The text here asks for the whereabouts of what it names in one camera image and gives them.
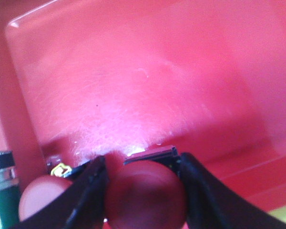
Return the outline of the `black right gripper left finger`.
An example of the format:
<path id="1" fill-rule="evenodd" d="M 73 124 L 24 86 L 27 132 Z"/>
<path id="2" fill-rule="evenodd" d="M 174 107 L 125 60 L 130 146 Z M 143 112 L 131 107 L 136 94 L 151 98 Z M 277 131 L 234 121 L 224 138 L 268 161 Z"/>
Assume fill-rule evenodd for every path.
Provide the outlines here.
<path id="1" fill-rule="evenodd" d="M 102 229 L 108 183 L 105 157 L 89 161 L 74 183 L 53 202 L 13 229 Z"/>

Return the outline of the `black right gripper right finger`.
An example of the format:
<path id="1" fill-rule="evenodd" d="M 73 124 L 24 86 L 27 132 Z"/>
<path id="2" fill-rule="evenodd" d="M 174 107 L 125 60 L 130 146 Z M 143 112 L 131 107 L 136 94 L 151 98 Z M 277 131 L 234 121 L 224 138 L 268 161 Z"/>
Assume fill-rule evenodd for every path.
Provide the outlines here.
<path id="1" fill-rule="evenodd" d="M 286 223 L 237 195 L 190 153 L 181 154 L 180 178 L 190 229 L 286 229 Z"/>

